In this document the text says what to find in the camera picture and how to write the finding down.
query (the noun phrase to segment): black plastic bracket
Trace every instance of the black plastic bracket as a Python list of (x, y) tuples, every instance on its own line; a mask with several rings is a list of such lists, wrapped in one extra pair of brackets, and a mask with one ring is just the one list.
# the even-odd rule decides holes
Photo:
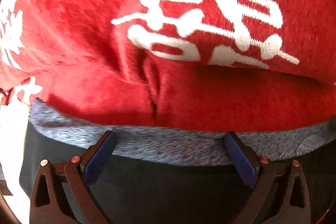
[(39, 166), (35, 177), (31, 195), (30, 223), (79, 223), (62, 186), (62, 182), (67, 182), (88, 224), (111, 224), (112, 221), (95, 200), (88, 186), (96, 182), (105, 162), (115, 149), (116, 141), (115, 133), (106, 131), (82, 157), (73, 157), (67, 163), (54, 165), (45, 160)]
[[(254, 186), (247, 204), (231, 224), (310, 224), (308, 188), (298, 161), (281, 164), (261, 157), (257, 164), (255, 152), (234, 132), (225, 135), (224, 145), (243, 182)], [(252, 185), (255, 174), (257, 182)]]

